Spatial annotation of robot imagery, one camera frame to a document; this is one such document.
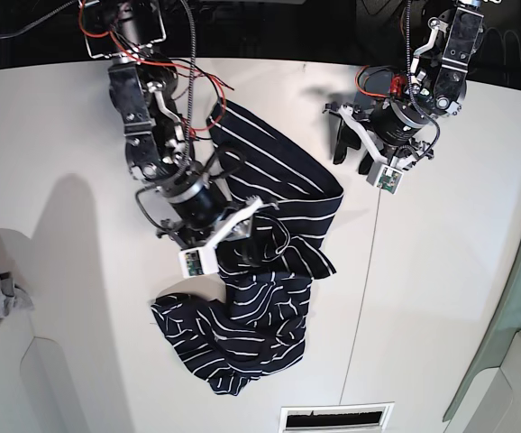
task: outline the screw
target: screw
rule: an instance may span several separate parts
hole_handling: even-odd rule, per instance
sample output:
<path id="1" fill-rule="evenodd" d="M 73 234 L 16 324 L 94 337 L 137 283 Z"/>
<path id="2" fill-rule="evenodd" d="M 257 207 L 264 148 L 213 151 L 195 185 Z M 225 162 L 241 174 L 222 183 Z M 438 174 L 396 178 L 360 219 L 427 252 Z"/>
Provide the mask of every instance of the screw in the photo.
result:
<path id="1" fill-rule="evenodd" d="M 154 164 L 145 165 L 142 169 L 142 174 L 149 179 L 154 178 L 156 176 L 156 166 Z"/>
<path id="2" fill-rule="evenodd" d="M 439 108 L 445 109 L 447 106 L 449 106 L 449 99 L 446 97 L 437 98 L 437 106 Z"/>

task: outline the white table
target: white table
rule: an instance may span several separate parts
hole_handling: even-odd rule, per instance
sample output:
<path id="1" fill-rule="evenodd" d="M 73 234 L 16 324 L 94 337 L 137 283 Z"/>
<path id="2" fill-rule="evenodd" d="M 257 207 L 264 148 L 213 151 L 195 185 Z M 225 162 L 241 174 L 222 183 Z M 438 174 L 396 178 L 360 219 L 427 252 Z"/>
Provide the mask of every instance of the white table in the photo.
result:
<path id="1" fill-rule="evenodd" d="M 314 286 L 302 363 L 237 398 L 215 396 L 179 361 L 149 304 L 163 291 L 212 298 L 223 288 L 182 281 L 177 246 L 134 205 L 140 185 L 127 173 L 109 63 L 0 71 L 0 269 L 31 293 L 35 335 L 64 349 L 90 430 L 271 433 L 284 405 L 395 401 L 389 429 L 442 431 L 521 235 L 521 93 L 470 83 L 462 115 L 443 121 L 436 159 L 393 197 L 355 172 L 356 152 L 330 161 L 336 130 L 321 112 L 352 100 L 354 67 L 198 63 L 345 188 L 324 243 L 338 274 Z M 200 79 L 196 126 L 214 99 Z"/>

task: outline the striped cloth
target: striped cloth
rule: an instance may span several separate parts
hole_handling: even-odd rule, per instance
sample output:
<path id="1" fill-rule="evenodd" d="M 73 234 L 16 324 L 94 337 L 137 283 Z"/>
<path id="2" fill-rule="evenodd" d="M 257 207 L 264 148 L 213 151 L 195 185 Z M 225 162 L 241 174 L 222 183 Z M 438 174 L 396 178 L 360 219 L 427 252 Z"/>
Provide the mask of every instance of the striped cloth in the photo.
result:
<path id="1" fill-rule="evenodd" d="M 222 243 L 217 257 L 226 303 L 178 293 L 158 298 L 152 311 L 192 374 L 217 394 L 238 395 L 250 381 L 302 359 L 311 284 L 335 272 L 319 248 L 343 189 L 308 153 L 234 103 L 211 135 L 215 146 L 247 158 L 227 179 L 233 199 L 260 196 L 279 203 L 254 218 L 262 266 L 245 263 L 238 241 Z M 225 153 L 220 162 L 230 169 L 236 156 Z"/>

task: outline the cable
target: cable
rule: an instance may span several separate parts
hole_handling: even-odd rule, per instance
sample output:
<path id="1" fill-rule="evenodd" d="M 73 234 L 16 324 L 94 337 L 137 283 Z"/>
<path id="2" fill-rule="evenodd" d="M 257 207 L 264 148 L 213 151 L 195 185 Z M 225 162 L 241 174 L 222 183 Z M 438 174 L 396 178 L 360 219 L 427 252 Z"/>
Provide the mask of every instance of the cable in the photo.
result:
<path id="1" fill-rule="evenodd" d="M 66 2 L 64 5 L 59 6 L 56 9 L 54 9 L 52 12 L 48 12 L 42 18 L 39 18 L 38 20 L 33 21 L 32 23 L 30 23 L 28 25 L 25 25 L 22 29 L 20 29 L 20 30 L 18 30 L 16 32 L 0 34 L 0 41 L 4 40 L 4 39 L 15 38 L 16 36 L 20 36 L 21 34 L 25 34 L 29 30 L 33 29 L 34 27 L 36 27 L 39 24 L 44 23 L 46 20 L 48 20 L 52 16 L 56 15 L 58 12 L 63 11 L 64 9 L 66 9 L 67 7 L 73 5 L 76 2 L 77 2 L 77 0 L 70 0 L 69 2 Z"/>
<path id="2" fill-rule="evenodd" d="M 436 128 L 436 134 L 434 136 L 433 142 L 426 148 L 423 154 L 419 157 L 419 161 L 421 161 L 436 145 L 439 141 L 439 137 L 441 136 L 441 126 L 434 120 L 430 115 L 428 115 L 416 102 L 415 93 L 413 93 L 413 82 L 411 79 L 411 0 L 407 0 L 407 7 L 405 9 L 405 30 L 407 33 L 407 37 L 405 38 L 405 45 L 407 46 L 407 85 L 408 85 L 408 95 L 411 98 L 411 103 L 413 103 L 413 107 L 420 114 L 426 117 L 434 124 Z"/>
<path id="3" fill-rule="evenodd" d="M 114 44 L 116 45 L 116 47 L 126 56 L 128 57 L 129 59 L 131 60 L 134 60 L 138 63 L 142 63 L 142 64 L 145 64 L 145 65 L 152 65 L 152 66 L 162 66 L 162 67 L 176 67 L 176 68 L 180 68 L 180 69 L 189 69 L 188 66 L 184 66 L 184 65 L 179 65 L 177 63 L 172 63 L 172 62 L 162 62 L 162 61 L 153 61 L 153 60 L 145 60 L 145 59 L 141 59 L 140 57 L 136 57 L 136 56 L 133 56 L 130 52 L 128 52 L 125 47 L 116 39 L 116 36 L 114 35 L 114 32 L 109 32 L 110 34 L 110 37 L 111 39 L 113 40 Z M 209 131 L 210 129 L 212 129 L 216 124 L 218 124 L 221 119 L 224 117 L 224 115 L 226 114 L 226 96 L 224 94 L 224 91 L 223 91 L 223 86 L 221 85 L 220 81 L 218 80 L 218 78 L 216 78 L 214 75 L 210 75 L 210 74 L 206 74 L 214 83 L 216 86 L 218 86 L 218 90 L 220 91 L 221 93 L 221 99 L 222 99 L 222 111 L 221 111 L 221 114 L 219 116 L 216 117 L 216 119 L 213 119 L 213 121 L 211 122 L 211 124 L 209 124 L 208 126 L 204 127 L 204 128 L 193 128 L 193 132 L 194 133 L 202 133 L 202 132 L 205 132 L 205 131 Z"/>
<path id="4" fill-rule="evenodd" d="M 385 2 L 385 4 L 384 4 L 383 6 L 381 6 L 380 9 L 379 9 L 377 12 L 375 12 L 374 14 L 371 14 L 371 13 L 370 13 L 369 7 L 367 7 L 367 4 L 365 3 L 365 0 L 361 0 L 361 3 L 362 3 L 362 5 L 364 6 L 365 11 L 367 11 L 367 14 L 368 14 L 369 16 L 377 16 L 378 14 L 380 14 L 381 12 L 383 12 L 383 10 L 388 6 L 389 3 L 391 3 L 391 0 L 387 0 L 387 1 Z"/>
<path id="5" fill-rule="evenodd" d="M 357 86 L 357 89 L 363 94 L 363 95 L 367 95 L 368 97 L 388 97 L 388 95 L 382 95 L 380 93 L 371 93 L 371 92 L 367 92 L 366 90 L 364 90 L 361 85 L 359 84 L 359 81 L 361 80 L 361 75 L 362 73 L 369 67 L 369 65 L 367 66 L 363 66 L 359 72 L 357 72 L 357 75 L 355 75 L 354 77 L 354 84 Z"/>
<path id="6" fill-rule="evenodd" d="M 182 6 L 185 8 L 188 19 L 188 27 L 190 29 L 190 70 L 188 72 L 188 100 L 187 100 L 187 121 L 185 124 L 185 151 L 184 162 L 179 171 L 184 172 L 188 166 L 188 153 L 190 151 L 190 127 L 192 125 L 192 111 L 195 98 L 195 70 L 197 65 L 197 29 L 195 27 L 195 20 L 190 11 L 190 6 L 187 0 L 180 0 Z"/>
<path id="7" fill-rule="evenodd" d="M 145 192 L 152 191 L 152 190 L 158 188 L 159 186 L 160 186 L 160 184 L 154 183 L 152 185 L 149 185 L 148 187 L 144 187 L 142 189 L 139 189 L 134 194 L 134 199 L 136 200 L 136 204 L 138 205 L 138 208 L 141 210 L 142 214 L 149 221 L 149 223 L 151 223 L 153 226 L 155 226 L 159 230 L 162 230 L 163 232 L 168 233 L 169 230 L 167 228 L 161 226 L 159 223 L 154 221 L 154 219 L 152 219 L 152 217 L 149 215 L 149 213 L 147 212 L 146 208 L 144 207 L 144 205 L 141 202 L 141 195 L 142 194 L 144 194 Z"/>
<path id="8" fill-rule="evenodd" d="M 84 14 L 84 5 L 86 4 L 86 2 L 87 0 L 82 0 L 82 3 L 80 4 L 80 10 L 78 11 L 78 27 L 80 27 L 82 33 L 84 33 L 89 38 L 101 39 L 108 36 L 109 32 L 91 33 L 84 28 L 84 24 L 82 23 L 82 15 Z"/>

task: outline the white surface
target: white surface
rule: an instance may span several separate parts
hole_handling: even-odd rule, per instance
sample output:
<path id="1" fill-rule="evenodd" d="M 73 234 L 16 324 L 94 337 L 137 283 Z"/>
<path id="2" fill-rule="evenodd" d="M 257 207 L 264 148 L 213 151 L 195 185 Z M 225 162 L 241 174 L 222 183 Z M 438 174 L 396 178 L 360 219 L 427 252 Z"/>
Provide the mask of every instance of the white surface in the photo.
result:
<path id="1" fill-rule="evenodd" d="M 475 376 L 445 433 L 463 433 L 465 431 L 491 384 L 498 379 L 499 375 L 503 375 L 499 368 L 488 368 Z"/>
<path id="2" fill-rule="evenodd" d="M 48 433 L 39 426 L 20 375 L 20 362 L 31 341 L 25 312 L 0 321 L 0 433 Z"/>
<path id="3" fill-rule="evenodd" d="M 234 102 L 333 169 L 336 130 L 329 131 L 322 110 L 334 94 L 352 98 L 355 68 L 264 60 L 199 65 L 236 87 Z M 281 406 L 338 404 L 379 191 L 356 176 L 354 156 L 334 168 L 346 192 L 324 251 L 339 273 L 314 285 L 305 359 L 238 398 L 219 398 L 152 324 L 149 303 L 164 290 L 219 292 L 221 285 L 210 278 L 178 285 L 178 248 L 158 240 L 136 208 L 140 184 L 126 169 L 108 66 L 0 71 L 0 267 L 31 293 L 35 334 L 62 347 L 90 431 L 268 433 L 277 431 Z M 209 86 L 198 81 L 197 126 L 214 102 Z M 210 152 L 200 145 L 199 153 Z"/>
<path id="4" fill-rule="evenodd" d="M 314 285 L 302 363 L 238 398 L 214 395 L 164 340 L 149 303 L 163 291 L 222 296 L 222 286 L 210 277 L 181 282 L 178 248 L 158 240 L 136 208 L 140 185 L 127 173 L 108 63 L 0 71 L 0 269 L 31 293 L 36 335 L 62 347 L 90 431 L 272 433 L 281 406 L 341 401 L 394 401 L 387 431 L 443 431 L 521 236 L 521 93 L 470 83 L 462 114 L 442 122 L 436 159 L 408 173 L 396 196 L 382 195 L 342 398 L 379 190 L 357 175 L 355 152 L 332 165 L 336 129 L 321 112 L 333 99 L 352 100 L 356 68 L 199 65 L 345 188 L 324 243 L 338 274 Z M 214 102 L 209 86 L 198 81 L 196 126 Z"/>
<path id="5" fill-rule="evenodd" d="M 465 432 L 521 432 L 521 332 Z"/>
<path id="6" fill-rule="evenodd" d="M 41 431 L 43 433 L 69 433 L 59 404 L 54 397 L 54 391 L 50 386 L 36 338 L 32 340 L 26 350 L 20 365 L 13 365 L 11 370 L 20 370 L 24 391 Z"/>
<path id="7" fill-rule="evenodd" d="M 435 159 L 381 195 L 343 395 L 394 401 L 388 429 L 402 433 L 446 427 L 521 238 L 521 92 L 470 82 L 441 126 Z"/>
<path id="8" fill-rule="evenodd" d="M 395 403 L 379 403 L 379 404 L 358 404 L 352 406 L 327 406 L 327 407 L 318 407 L 318 406 L 304 406 L 301 408 L 282 408 L 280 410 L 280 423 L 279 423 L 279 433 L 291 433 L 297 431 L 298 433 L 304 432 L 315 432 L 315 433 L 352 433 L 365 431 L 366 433 L 380 433 L 382 430 L 387 428 L 388 422 L 390 420 L 390 415 L 393 412 L 393 408 L 395 407 Z M 342 414 L 357 414 L 357 413 L 370 413 L 370 412 L 382 412 L 379 422 L 375 425 L 367 424 L 365 426 L 354 426 L 351 428 L 349 432 L 347 432 L 346 427 L 325 427 L 325 428 L 290 428 L 287 429 L 287 421 L 288 417 L 295 415 L 342 415 Z"/>

